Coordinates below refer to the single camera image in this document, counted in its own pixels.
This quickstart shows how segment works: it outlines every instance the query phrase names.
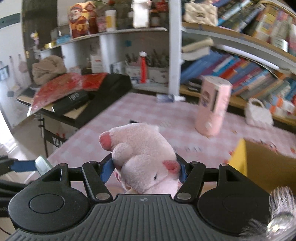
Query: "small white basket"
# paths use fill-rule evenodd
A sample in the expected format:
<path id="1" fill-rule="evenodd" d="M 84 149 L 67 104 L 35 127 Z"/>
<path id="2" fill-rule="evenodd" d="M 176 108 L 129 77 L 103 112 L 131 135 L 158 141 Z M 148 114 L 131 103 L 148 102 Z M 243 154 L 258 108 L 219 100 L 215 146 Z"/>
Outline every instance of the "small white basket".
<path id="1" fill-rule="evenodd" d="M 249 99 L 247 106 L 244 109 L 244 115 L 247 124 L 250 126 L 268 129 L 274 124 L 270 111 L 264 108 L 264 105 L 260 100 L 255 98 Z"/>

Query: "stuffed toy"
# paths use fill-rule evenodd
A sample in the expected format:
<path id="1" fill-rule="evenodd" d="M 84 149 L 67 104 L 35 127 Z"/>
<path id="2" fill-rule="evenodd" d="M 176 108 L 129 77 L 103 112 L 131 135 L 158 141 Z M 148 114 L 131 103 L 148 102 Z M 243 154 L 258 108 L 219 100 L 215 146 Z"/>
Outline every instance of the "stuffed toy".
<path id="1" fill-rule="evenodd" d="M 157 126 L 133 123 L 112 128 L 99 137 L 112 151 L 115 176 L 130 194 L 171 194 L 180 187 L 180 165 Z"/>

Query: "white wall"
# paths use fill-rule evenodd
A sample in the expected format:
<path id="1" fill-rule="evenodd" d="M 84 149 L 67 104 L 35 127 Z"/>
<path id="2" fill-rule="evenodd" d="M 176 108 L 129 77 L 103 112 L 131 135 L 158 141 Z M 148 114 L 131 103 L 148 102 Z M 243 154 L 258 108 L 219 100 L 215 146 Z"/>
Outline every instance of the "white wall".
<path id="1" fill-rule="evenodd" d="M 70 7 L 76 3 L 78 0 L 57 0 L 57 25 L 63 26 L 68 24 L 68 11 Z"/>
<path id="2" fill-rule="evenodd" d="M 10 77 L 0 82 L 0 103 L 3 108 L 3 114 L 6 115 L 10 126 L 13 128 L 26 118 L 26 113 L 28 111 L 28 108 L 25 105 L 18 103 L 15 98 L 21 93 L 21 91 L 28 87 L 31 81 L 28 72 L 21 73 L 18 70 L 18 54 L 21 55 L 23 61 L 26 59 L 22 40 L 21 23 L 16 23 L 0 29 L 0 46 L 0 60 L 4 65 L 9 66 L 10 72 Z M 9 60 L 9 56 L 13 57 L 13 66 Z M 8 98 L 7 91 L 13 88 L 15 85 L 15 79 L 20 82 L 22 89 L 15 91 L 14 98 Z"/>
<path id="3" fill-rule="evenodd" d="M 0 18 L 22 11 L 22 0 L 4 0 L 0 3 Z"/>

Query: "shelf board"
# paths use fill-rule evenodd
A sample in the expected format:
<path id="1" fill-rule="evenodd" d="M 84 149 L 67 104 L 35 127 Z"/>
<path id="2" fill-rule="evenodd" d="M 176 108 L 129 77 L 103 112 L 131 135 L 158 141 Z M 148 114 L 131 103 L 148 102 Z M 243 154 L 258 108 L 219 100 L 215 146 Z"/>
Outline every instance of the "shelf board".
<path id="1" fill-rule="evenodd" d="M 264 59 L 281 69 L 296 71 L 296 57 L 254 37 L 216 26 L 182 23 L 182 30 L 211 37 L 215 45 L 226 45 Z"/>
<path id="2" fill-rule="evenodd" d="M 146 85 L 146 84 L 138 84 L 137 86 L 133 86 L 134 89 L 144 90 L 144 91 L 152 91 L 157 93 L 168 93 L 168 87 L 164 85 Z"/>
<path id="3" fill-rule="evenodd" d="M 180 94 L 194 96 L 198 98 L 201 95 L 200 93 L 188 90 L 185 85 L 180 85 Z M 229 100 L 229 105 L 240 108 L 240 109 L 244 109 L 247 105 L 247 102 L 240 97 L 231 96 Z M 296 126 L 296 120 L 293 120 L 293 119 L 276 116 L 276 115 L 273 115 L 273 119 L 291 126 Z"/>
<path id="4" fill-rule="evenodd" d="M 42 50 L 41 52 L 48 51 L 48 50 L 51 50 L 51 49 L 60 47 L 62 45 L 65 45 L 65 44 L 69 44 L 69 43 L 81 41 L 81 40 L 84 40 L 84 39 L 95 38 L 95 37 L 98 37 L 98 36 L 101 36 L 101 35 L 107 35 L 107 34 L 124 34 L 124 33 L 135 33 L 135 32 L 167 32 L 167 31 L 168 30 L 166 28 L 163 28 L 163 27 L 159 27 L 159 28 L 128 28 L 128 29 L 120 29 L 120 30 L 111 31 L 111 32 L 102 32 L 102 33 L 98 33 L 98 34 L 91 34 L 91 35 L 81 36 L 81 37 L 78 37 L 78 38 L 75 38 L 75 39 L 71 39 L 68 42 L 65 42 L 65 43 L 62 43 L 62 44 L 59 44 L 59 45 L 55 45 L 52 48 Z"/>

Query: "fuzzy white tassel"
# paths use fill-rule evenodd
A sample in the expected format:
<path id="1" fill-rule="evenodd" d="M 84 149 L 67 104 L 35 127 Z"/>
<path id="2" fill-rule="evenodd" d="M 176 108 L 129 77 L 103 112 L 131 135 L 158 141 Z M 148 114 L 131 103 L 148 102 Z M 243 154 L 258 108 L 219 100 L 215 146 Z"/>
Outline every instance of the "fuzzy white tassel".
<path id="1" fill-rule="evenodd" d="M 268 225 L 250 220 L 241 235 L 243 241 L 291 241 L 296 236 L 296 202 L 288 187 L 275 189 L 269 197 Z"/>

